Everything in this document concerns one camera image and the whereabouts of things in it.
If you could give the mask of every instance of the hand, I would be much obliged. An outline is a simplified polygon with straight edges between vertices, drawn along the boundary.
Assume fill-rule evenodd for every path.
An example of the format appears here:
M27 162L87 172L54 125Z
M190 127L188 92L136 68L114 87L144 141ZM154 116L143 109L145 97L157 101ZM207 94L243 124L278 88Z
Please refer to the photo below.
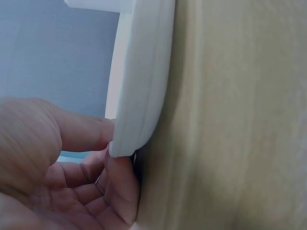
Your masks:
M41 99L0 99L0 229L128 230L139 184L129 158L108 154L113 129ZM56 162L61 150L94 152L76 164Z

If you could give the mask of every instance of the white plastic edge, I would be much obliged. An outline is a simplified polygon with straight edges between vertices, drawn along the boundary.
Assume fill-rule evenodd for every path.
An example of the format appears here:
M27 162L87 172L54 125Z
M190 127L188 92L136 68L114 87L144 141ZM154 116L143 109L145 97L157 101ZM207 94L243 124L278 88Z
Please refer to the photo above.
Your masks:
M174 9L175 0L136 0L132 14L120 17L106 108L107 118L116 117L112 157L132 155L155 129L167 86Z
M134 0L64 0L72 8L131 13Z

